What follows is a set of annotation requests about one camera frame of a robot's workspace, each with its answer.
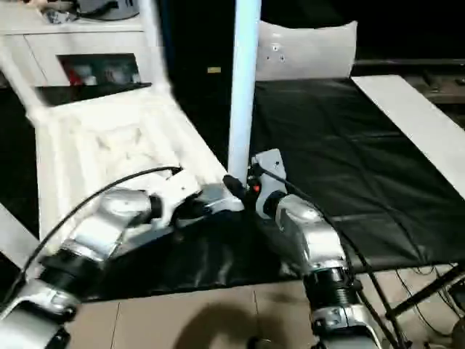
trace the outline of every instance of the wire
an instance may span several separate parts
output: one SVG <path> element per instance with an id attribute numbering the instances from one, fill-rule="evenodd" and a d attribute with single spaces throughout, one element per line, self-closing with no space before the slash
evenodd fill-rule
<path id="1" fill-rule="evenodd" d="M 360 262 L 362 263 L 363 267 L 365 268 L 366 270 L 366 273 L 368 274 L 368 276 L 370 277 L 370 280 L 371 282 L 373 283 L 373 285 L 375 286 L 375 289 L 376 289 L 376 292 L 378 293 L 380 299 L 381 299 L 381 302 L 383 303 L 383 306 L 384 308 L 386 309 L 386 313 L 387 315 L 389 316 L 391 313 L 392 313 L 392 308 L 391 308 L 391 305 L 389 304 L 389 301 L 387 300 L 387 297 L 386 297 L 386 294 L 384 293 L 383 289 L 381 288 L 381 285 L 379 284 L 378 282 L 378 279 L 376 278 L 376 275 L 374 273 L 374 270 L 373 268 L 371 267 L 371 265 L 368 263 L 368 261 L 366 260 L 365 256 L 363 255 L 363 253 L 360 251 L 360 249 L 358 248 L 358 246 L 355 244 L 355 242 L 342 230 L 340 229 L 336 229 L 335 228 L 335 224 L 333 222 L 333 220 L 331 219 L 331 217 L 328 215 L 328 214 L 325 214 L 325 211 L 323 211 L 321 209 L 321 207 L 319 207 L 316 203 L 315 203 L 315 200 L 310 196 L 308 195 L 307 193 L 305 193 L 302 189 L 300 189 L 299 187 L 297 187 L 296 185 L 294 185 L 293 183 L 289 182 L 288 180 L 285 180 L 284 178 L 281 178 L 279 176 L 277 176 L 276 174 L 260 167 L 259 168 L 259 171 L 261 171 L 262 173 L 265 173 L 266 175 L 270 176 L 271 178 L 274 178 L 275 180 L 277 180 L 278 182 L 281 182 L 285 185 L 287 185 L 288 187 L 290 187 L 298 196 L 300 196 L 302 199 L 304 200 L 307 200 L 309 202 L 312 203 L 313 206 L 315 206 L 315 208 L 321 212 L 321 214 L 326 218 L 326 220 L 328 221 L 329 225 L 331 225 L 335 231 L 337 231 L 346 241 L 347 243 L 352 247 L 352 249 L 354 250 L 354 253 L 357 255 L 357 257 L 359 258 Z M 397 319 L 395 318 L 395 316 L 393 317 L 389 317 L 389 320 L 391 321 L 392 323 L 392 327 L 394 329 L 394 332 L 395 332 L 395 335 L 396 335 L 396 338 L 397 338 L 397 345 L 395 346 L 396 348 L 400 348 L 400 349 L 407 349 L 406 346 L 405 346 L 405 342 L 404 342 L 404 336 L 403 336 L 403 333 L 402 333 L 402 330 L 400 329 L 400 326 L 399 326 L 399 323 L 397 321 Z"/>
<path id="2" fill-rule="evenodd" d="M 84 207 L 86 204 L 88 204 L 90 201 L 92 201 L 94 198 L 98 197 L 99 195 L 101 195 L 102 193 L 107 191 L 108 189 L 111 189 L 111 188 L 117 186 L 118 184 L 121 184 L 121 183 L 126 182 L 128 180 L 132 180 L 134 178 L 141 177 L 143 175 L 148 175 L 148 174 L 154 173 L 154 172 L 172 171 L 173 173 L 176 173 L 176 172 L 178 172 L 180 170 L 181 170 L 180 167 L 157 167 L 155 169 L 146 169 L 144 171 L 140 171 L 140 172 L 137 172 L 137 173 L 134 173 L 134 174 L 130 174 L 129 176 L 125 176 L 123 178 L 120 178 L 119 180 L 116 180 L 116 181 L 106 185 L 102 189 L 96 191 L 91 196 L 84 199 L 78 206 L 74 207 L 74 209 L 72 209 L 56 226 L 54 226 L 53 229 L 51 229 L 50 232 L 45 236 L 45 238 L 39 243 L 39 245 L 36 247 L 36 249 L 34 249 L 32 254 L 29 256 L 28 260 L 24 264 L 23 268 L 21 269 L 20 273 L 16 277 L 15 281 L 13 282 L 11 287 L 9 288 L 9 290 L 8 290 L 8 292 L 7 292 L 7 294 L 6 294 L 5 298 L 4 298 L 2 307 L 4 307 L 9 302 L 9 300 L 13 297 L 19 283 L 25 278 L 26 271 L 28 271 L 28 269 L 32 265 L 33 261 L 41 253 L 42 249 L 44 249 L 47 242 L 53 236 L 55 236 L 55 234 L 58 232 L 58 230 L 61 229 L 61 227 L 67 221 L 69 221 L 69 219 L 72 216 L 74 216 L 80 209 L 82 209 L 82 207 Z"/>
<path id="3" fill-rule="evenodd" d="M 423 272 L 423 270 L 420 268 L 413 268 L 412 270 L 417 275 L 427 276 L 432 274 L 432 272 L 434 271 L 434 267 L 431 267 L 431 269 L 427 273 Z"/>
<path id="4" fill-rule="evenodd" d="M 436 276 L 438 278 L 441 277 L 441 274 L 440 272 L 438 271 L 438 269 L 436 267 L 433 267 L 435 273 L 436 273 Z M 443 287 L 441 289 L 441 291 L 438 291 L 437 294 L 439 295 L 439 297 L 441 298 L 441 300 L 457 315 L 458 319 L 460 320 L 461 319 L 461 316 L 460 316 L 460 313 L 457 311 L 457 309 L 453 306 L 453 301 L 450 300 L 449 298 L 449 295 L 448 295 L 448 291 L 445 287 Z"/>
<path id="5" fill-rule="evenodd" d="M 381 328 L 381 330 L 384 333 L 384 336 L 386 337 L 386 339 L 389 341 L 389 343 L 391 343 L 392 347 L 393 348 L 398 348 L 399 345 L 397 344 L 396 339 L 394 338 L 392 333 L 389 331 L 387 326 L 384 324 L 384 322 L 381 320 L 381 317 L 379 316 L 379 314 L 376 312 L 373 305 L 370 303 L 370 301 L 366 297 L 365 292 L 363 292 L 362 289 L 359 289 L 359 290 L 357 290 L 357 294 L 358 294 L 358 297 L 360 297 L 360 300 L 362 301 L 362 303 L 366 306 L 366 308 L 370 312 L 371 316 L 373 316 L 373 319 L 376 321 L 376 323 Z"/>
<path id="6" fill-rule="evenodd" d="M 410 289 L 408 288 L 407 284 L 404 282 L 402 276 L 400 276 L 399 274 L 399 271 L 396 270 L 395 271 L 395 274 L 397 275 L 397 278 L 399 279 L 400 283 L 402 284 L 403 288 L 406 290 L 406 292 L 408 293 L 409 297 L 413 297 L 412 295 L 412 292 L 410 291 Z M 425 325 L 427 325 L 436 335 L 440 336 L 440 337 L 444 337 L 444 338 L 447 338 L 447 337 L 450 337 L 450 334 L 445 334 L 445 333 L 442 333 L 441 331 L 438 331 L 437 329 L 435 329 L 427 320 L 426 318 L 424 317 L 423 313 L 420 311 L 420 308 L 418 305 L 415 305 L 415 309 L 416 309 L 416 312 L 418 314 L 418 317 L 423 321 L 423 323 Z"/>

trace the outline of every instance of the black mat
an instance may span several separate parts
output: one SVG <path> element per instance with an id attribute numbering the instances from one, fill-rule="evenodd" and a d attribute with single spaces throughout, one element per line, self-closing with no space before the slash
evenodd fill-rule
<path id="1" fill-rule="evenodd" d="M 230 93 L 202 91 L 180 95 L 179 101 L 225 163 Z M 111 92 L 117 91 L 46 91 L 54 103 Z M 9 113 L 22 117 L 21 108 L 15 108 Z M 252 151 L 279 148 L 289 180 L 312 195 L 337 221 L 337 228 L 353 237 L 374 269 L 465 260 L 464 200 L 351 81 L 258 83 L 255 109 Z M 33 143 L 28 139 L 24 144 Z M 14 166 L 22 170 L 16 173 L 34 171 L 21 161 Z M 26 196 L 20 180 L 12 178 L 9 184 L 11 188 L 2 191 L 14 188 L 19 197 Z M 36 212 L 26 213 L 17 216 L 23 222 L 31 215 L 36 219 Z M 93 299 L 293 277 L 281 271 L 279 258 L 253 222 L 242 214 L 224 213 L 114 260 Z"/>

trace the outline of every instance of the silver robotic arm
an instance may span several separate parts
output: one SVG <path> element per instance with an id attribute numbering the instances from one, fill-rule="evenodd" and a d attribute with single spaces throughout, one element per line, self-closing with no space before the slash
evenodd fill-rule
<path id="1" fill-rule="evenodd" d="M 151 214 L 150 197 L 115 189 L 103 195 L 94 214 L 82 220 L 60 250 L 41 259 L 38 278 L 29 280 L 0 315 L 1 347 L 61 349 L 70 339 L 63 325 L 99 281 L 124 231 Z"/>
<path id="2" fill-rule="evenodd" d="M 274 175 L 286 176 L 277 150 L 259 154 L 254 162 Z M 191 182 L 185 175 L 180 172 L 173 176 L 173 190 L 165 193 L 166 198 L 127 189 L 103 194 L 95 213 L 77 225 L 56 253 L 41 259 L 43 270 L 39 276 L 29 280 L 2 311 L 0 347 L 66 348 L 70 336 L 64 324 L 73 320 L 81 301 L 101 279 L 125 232 L 148 219 L 158 218 L 158 224 L 169 220 L 167 212 L 172 216 L 189 195 L 200 193 L 195 185 L 189 193 L 178 193 L 177 187 L 185 189 Z M 231 188 L 230 180 L 225 184 L 232 193 L 245 191 Z M 252 211 L 265 224 L 274 226 L 265 229 L 267 240 L 302 274 L 313 332 L 320 338 L 315 348 L 381 348 L 371 317 L 357 297 L 337 232 L 310 202 L 288 195 L 281 182 L 262 174 L 256 184 L 253 188 L 258 195 Z M 225 192 L 220 188 L 213 196 L 208 195 L 206 207 L 210 213 L 243 208 L 237 198 L 231 200 Z"/>
<path id="3" fill-rule="evenodd" d="M 258 154 L 252 164 L 252 170 L 266 169 L 286 178 L 276 149 Z M 263 230 L 267 240 L 303 277 L 313 333 L 320 338 L 315 348 L 381 348 L 373 319 L 358 299 L 358 281 L 349 271 L 333 226 L 310 202 L 287 194 L 282 182 L 260 171 L 255 176 L 259 189 L 255 210 L 268 226 Z"/>

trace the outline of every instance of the styrofoam packaging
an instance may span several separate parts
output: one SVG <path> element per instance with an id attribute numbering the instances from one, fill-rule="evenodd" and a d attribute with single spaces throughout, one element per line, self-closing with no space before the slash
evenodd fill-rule
<path id="1" fill-rule="evenodd" d="M 46 106 L 0 36 L 0 69 L 35 127 L 41 238 L 84 198 L 143 169 L 181 166 L 199 185 L 222 183 L 226 174 L 170 93 L 155 2 L 140 0 L 139 7 L 153 85 L 93 100 Z M 124 185 L 156 193 L 167 175 L 148 174 Z M 56 249 L 90 209 L 92 205 L 67 223 L 47 249 Z"/>

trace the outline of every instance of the black tripod leg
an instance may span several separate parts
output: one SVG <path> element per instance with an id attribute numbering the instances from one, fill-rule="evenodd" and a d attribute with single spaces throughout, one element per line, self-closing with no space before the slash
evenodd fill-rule
<path id="1" fill-rule="evenodd" d="M 446 274 L 434 280 L 428 286 L 423 288 L 421 291 L 415 293 L 412 297 L 400 303 L 397 307 L 392 309 L 390 314 L 386 314 L 386 317 L 391 319 L 399 316 L 405 311 L 411 309 L 415 305 L 423 302 L 426 298 L 432 296 L 438 292 L 441 288 L 452 282 L 454 279 L 459 277 L 465 271 L 465 264 L 459 264 L 456 267 L 450 269 Z"/>

